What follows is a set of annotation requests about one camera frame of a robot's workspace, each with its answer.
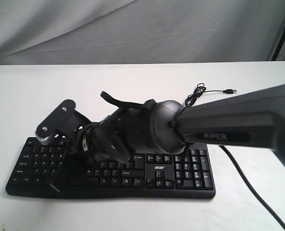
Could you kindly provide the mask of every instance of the robotic arm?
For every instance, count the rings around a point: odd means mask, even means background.
[[[118,107],[103,121],[89,121],[65,100],[37,128],[44,145],[68,137],[72,170],[104,159],[126,162],[134,153],[179,154],[194,142],[270,148],[285,166],[285,84],[188,108],[101,96]]]

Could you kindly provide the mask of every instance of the keyboard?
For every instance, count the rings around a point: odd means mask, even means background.
[[[80,177],[60,192],[49,183],[58,177],[67,140],[42,146],[27,139],[6,185],[10,195],[96,199],[161,197],[210,199],[215,196],[207,146],[193,144],[186,155],[135,154],[127,163],[104,161],[83,167]]]

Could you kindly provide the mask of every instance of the white table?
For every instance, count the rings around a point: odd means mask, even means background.
[[[238,94],[285,83],[285,62],[0,66],[0,230],[268,230],[281,227],[256,200],[226,154],[209,145],[213,200],[50,200],[8,196],[5,185],[29,136],[64,99],[93,121],[116,108],[100,97],[183,102],[197,83]],[[206,93],[197,104],[230,97]],[[285,222],[285,168],[269,150],[229,147],[258,193]]]

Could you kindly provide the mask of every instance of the space bar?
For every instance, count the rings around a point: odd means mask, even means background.
[[[98,178],[78,178],[70,183],[70,186],[72,187],[96,187],[98,185]]]

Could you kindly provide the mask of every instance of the acer keyboard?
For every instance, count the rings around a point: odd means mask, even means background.
[[[127,163],[100,162],[60,192],[49,183],[58,177],[66,138],[42,146],[27,139],[6,185],[10,195],[95,199],[116,197],[213,198],[215,186],[205,144],[193,144],[186,155],[135,154]]]

